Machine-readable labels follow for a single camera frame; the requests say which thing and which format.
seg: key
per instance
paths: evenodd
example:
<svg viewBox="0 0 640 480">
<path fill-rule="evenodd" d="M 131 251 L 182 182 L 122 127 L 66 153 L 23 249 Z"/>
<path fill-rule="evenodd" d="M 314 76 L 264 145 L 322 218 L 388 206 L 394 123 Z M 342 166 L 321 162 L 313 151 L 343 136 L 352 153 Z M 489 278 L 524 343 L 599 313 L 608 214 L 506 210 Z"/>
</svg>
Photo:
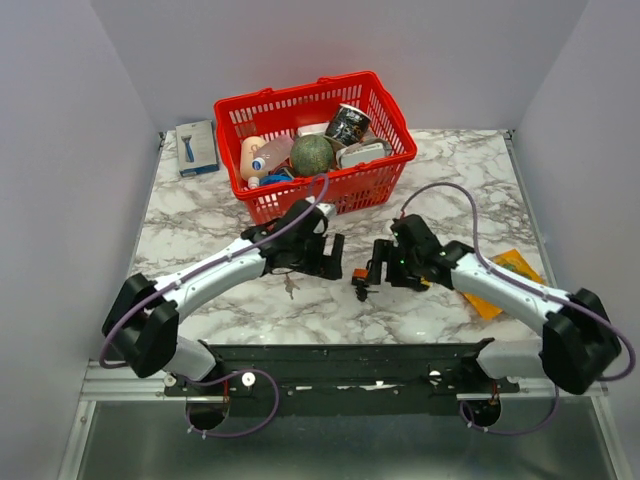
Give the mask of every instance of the key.
<svg viewBox="0 0 640 480">
<path fill-rule="evenodd" d="M 293 300 L 294 290 L 300 290 L 300 287 L 296 285 L 296 283 L 293 280 L 291 280 L 291 278 L 289 277 L 289 274 L 287 273 L 284 277 L 284 291 L 289 294 L 289 296 L 291 297 L 291 300 Z"/>
</svg>

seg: marble countertop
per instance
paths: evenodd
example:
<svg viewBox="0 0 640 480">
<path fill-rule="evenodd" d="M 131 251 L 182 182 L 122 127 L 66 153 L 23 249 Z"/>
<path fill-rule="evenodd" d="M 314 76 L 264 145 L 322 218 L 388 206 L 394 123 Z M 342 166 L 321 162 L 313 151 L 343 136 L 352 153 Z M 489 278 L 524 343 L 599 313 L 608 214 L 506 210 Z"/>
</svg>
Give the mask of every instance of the marble countertop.
<svg viewBox="0 0 640 480">
<path fill-rule="evenodd" d="M 346 236 L 344 278 L 329 281 L 293 273 L 300 288 L 291 300 L 285 276 L 265 276 L 217 297 L 185 320 L 180 333 L 210 343 L 428 343 L 475 342 L 486 337 L 522 340 L 535 335 L 501 314 L 479 317 L 457 293 L 442 286 L 427 292 L 383 284 L 366 302 L 356 299 L 351 273 L 371 257 L 373 241 L 402 202 L 417 188 L 438 180 L 469 189 L 478 202 L 480 246 L 485 256 L 517 248 L 543 272 L 530 219 L 502 135 L 495 131 L 414 130 L 418 156 L 408 163 L 385 205 L 332 219 L 328 234 Z M 453 189 L 423 193 L 409 211 L 421 214 L 442 243 L 471 243 L 466 199 Z M 171 273 L 223 249 L 251 225 L 236 200 L 224 167 L 181 178 L 175 132 L 168 132 L 140 241 L 134 271 L 150 278 Z"/>
</svg>

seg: white wall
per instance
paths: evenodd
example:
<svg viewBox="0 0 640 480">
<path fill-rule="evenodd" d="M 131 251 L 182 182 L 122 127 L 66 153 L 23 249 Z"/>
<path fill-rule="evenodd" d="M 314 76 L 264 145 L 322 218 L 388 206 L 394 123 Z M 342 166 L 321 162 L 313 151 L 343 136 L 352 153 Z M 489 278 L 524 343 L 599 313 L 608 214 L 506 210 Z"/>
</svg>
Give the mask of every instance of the white wall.
<svg viewBox="0 0 640 480">
<path fill-rule="evenodd" d="M 374 70 L 413 127 L 513 128 L 587 0 L 92 0 L 158 128 Z"/>
<path fill-rule="evenodd" d="M 0 477 L 56 478 L 157 134 L 86 0 L 0 16 Z"/>
<path fill-rule="evenodd" d="M 637 347 L 639 25 L 637 0 L 591 0 L 515 138 L 561 284 L 598 292 Z M 640 478 L 639 389 L 637 372 L 611 385 L 618 428 Z"/>
</svg>

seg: orange paper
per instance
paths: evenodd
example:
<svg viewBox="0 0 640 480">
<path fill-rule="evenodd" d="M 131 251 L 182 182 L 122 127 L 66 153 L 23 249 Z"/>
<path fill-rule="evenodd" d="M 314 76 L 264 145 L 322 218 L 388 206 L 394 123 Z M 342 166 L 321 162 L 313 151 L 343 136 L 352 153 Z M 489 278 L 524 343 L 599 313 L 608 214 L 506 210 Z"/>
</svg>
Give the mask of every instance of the orange paper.
<svg viewBox="0 0 640 480">
<path fill-rule="evenodd" d="M 495 264 L 500 265 L 507 270 L 517 273 L 518 275 L 523 276 L 529 280 L 532 280 L 536 283 L 544 284 L 544 280 L 538 275 L 531 266 L 527 263 L 527 261 L 520 255 L 516 249 L 509 250 L 508 252 L 501 253 L 500 255 L 496 255 L 491 259 Z M 483 300 L 480 297 L 476 297 L 475 295 L 471 295 L 470 293 L 463 293 L 465 298 L 469 300 L 471 305 L 473 305 L 480 316 L 485 320 L 491 320 L 496 315 L 502 312 L 501 308 L 498 308 L 494 305 L 491 305 L 486 300 Z"/>
</svg>

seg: red plastic basket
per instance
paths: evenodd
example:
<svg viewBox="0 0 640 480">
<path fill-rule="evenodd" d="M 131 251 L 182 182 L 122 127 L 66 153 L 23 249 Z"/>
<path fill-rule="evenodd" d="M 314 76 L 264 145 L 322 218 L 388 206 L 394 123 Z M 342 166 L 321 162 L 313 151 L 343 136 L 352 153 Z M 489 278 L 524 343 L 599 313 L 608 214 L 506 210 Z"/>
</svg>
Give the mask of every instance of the red plastic basket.
<svg viewBox="0 0 640 480">
<path fill-rule="evenodd" d="M 242 141 L 252 135 L 266 140 L 285 133 L 293 136 L 300 126 L 331 120 L 341 103 L 366 112 L 373 133 L 391 143 L 393 155 L 329 173 L 324 201 L 333 203 L 340 214 L 385 203 L 405 164 L 418 151 L 398 105 L 375 73 L 320 78 L 316 83 L 284 90 L 267 88 L 214 105 L 216 137 L 231 188 L 257 224 L 281 217 L 300 198 L 317 195 L 322 182 L 316 182 L 312 190 L 311 178 L 247 189 L 239 170 Z"/>
</svg>

